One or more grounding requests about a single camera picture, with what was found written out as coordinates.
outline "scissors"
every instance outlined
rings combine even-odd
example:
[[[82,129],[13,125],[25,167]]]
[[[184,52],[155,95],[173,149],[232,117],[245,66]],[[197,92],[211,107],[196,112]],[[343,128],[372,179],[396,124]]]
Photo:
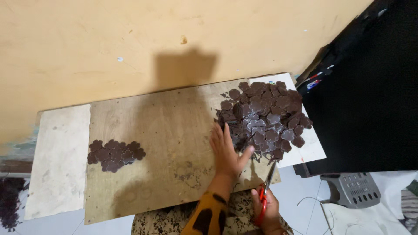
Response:
[[[267,179],[265,180],[265,182],[263,184],[260,184],[261,188],[258,191],[258,195],[260,196],[261,201],[261,212],[260,215],[254,221],[256,226],[260,226],[264,219],[265,209],[267,206],[267,190],[270,186],[271,180],[273,179],[274,171],[276,169],[276,162],[277,160],[273,162],[273,165],[271,166],[270,171],[268,172]]]

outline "painted wall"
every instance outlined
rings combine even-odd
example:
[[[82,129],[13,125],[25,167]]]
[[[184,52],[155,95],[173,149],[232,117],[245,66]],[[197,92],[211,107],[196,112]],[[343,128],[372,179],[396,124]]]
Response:
[[[33,135],[40,110],[300,74],[371,2],[2,0],[0,155]]]

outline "white tiled floor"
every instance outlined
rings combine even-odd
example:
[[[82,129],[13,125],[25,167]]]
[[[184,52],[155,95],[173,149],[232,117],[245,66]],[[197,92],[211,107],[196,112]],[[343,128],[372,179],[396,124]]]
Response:
[[[329,199],[329,187],[319,176],[301,178],[295,174],[292,166],[279,169],[281,183],[271,186],[273,194],[279,200],[279,212],[293,228],[295,235],[322,235],[328,228],[319,202],[307,198],[298,207],[297,203],[304,197],[318,200]],[[22,206],[18,210],[19,221],[23,220],[27,191],[19,196]],[[84,225],[84,210],[52,215],[35,220],[26,220],[16,226],[15,232],[7,233],[0,228],[0,235],[129,235],[133,215],[108,220],[92,225]]]

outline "yellow patterned sleeve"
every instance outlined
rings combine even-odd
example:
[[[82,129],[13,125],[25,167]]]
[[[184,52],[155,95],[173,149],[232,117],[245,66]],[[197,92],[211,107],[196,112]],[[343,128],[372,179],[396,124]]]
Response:
[[[181,232],[182,235],[219,235],[225,227],[227,202],[221,196],[205,192],[189,222]]]

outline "scissor blade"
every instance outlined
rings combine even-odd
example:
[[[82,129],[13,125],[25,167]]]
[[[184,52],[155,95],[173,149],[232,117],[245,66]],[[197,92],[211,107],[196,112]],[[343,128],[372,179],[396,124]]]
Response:
[[[265,180],[266,185],[265,185],[265,188],[264,188],[264,194],[267,194],[268,187],[270,186],[270,183],[273,179],[274,171],[276,170],[276,162],[277,162],[277,160],[275,160],[273,162],[273,164],[270,168],[270,171],[268,172],[267,179]]]

